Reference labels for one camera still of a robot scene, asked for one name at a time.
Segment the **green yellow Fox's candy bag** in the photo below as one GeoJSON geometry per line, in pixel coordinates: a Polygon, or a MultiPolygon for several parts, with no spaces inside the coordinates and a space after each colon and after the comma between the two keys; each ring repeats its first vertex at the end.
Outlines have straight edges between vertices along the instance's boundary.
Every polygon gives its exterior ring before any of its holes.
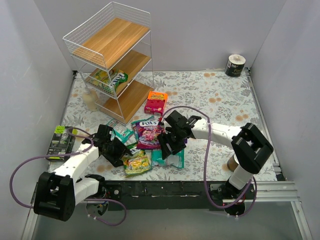
{"type": "Polygon", "coordinates": [[[144,174],[152,169],[150,160],[144,150],[133,147],[130,149],[130,153],[131,155],[125,154],[121,159],[126,178],[144,174]]]}
{"type": "Polygon", "coordinates": [[[117,68],[112,68],[109,72],[97,68],[85,81],[104,93],[114,95],[118,86],[128,81],[128,75],[117,68]]]}

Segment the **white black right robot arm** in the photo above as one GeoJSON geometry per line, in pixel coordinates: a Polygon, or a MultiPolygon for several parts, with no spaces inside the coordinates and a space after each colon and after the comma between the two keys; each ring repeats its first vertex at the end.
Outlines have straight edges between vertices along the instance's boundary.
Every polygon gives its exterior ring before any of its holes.
{"type": "Polygon", "coordinates": [[[245,194],[250,181],[263,168],[274,148],[258,127],[253,123],[244,126],[229,126],[211,123],[209,116],[201,114],[186,118],[177,110],[163,116],[158,123],[164,128],[157,139],[162,158],[176,155],[186,148],[188,139],[206,140],[233,149],[237,167],[229,179],[214,193],[218,197],[237,199],[245,194]]]}

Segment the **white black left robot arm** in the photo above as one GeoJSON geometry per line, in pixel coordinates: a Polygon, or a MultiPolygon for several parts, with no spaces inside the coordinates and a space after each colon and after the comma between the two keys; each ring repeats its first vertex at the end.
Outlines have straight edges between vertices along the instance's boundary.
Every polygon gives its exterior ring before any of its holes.
{"type": "Polygon", "coordinates": [[[72,216],[76,205],[85,200],[97,200],[103,204],[99,212],[103,215],[114,191],[103,176],[83,173],[99,157],[121,166],[122,157],[129,153],[130,150],[116,137],[112,127],[99,125],[97,132],[85,137],[65,163],[53,172],[40,175],[34,213],[65,222],[72,216]]]}

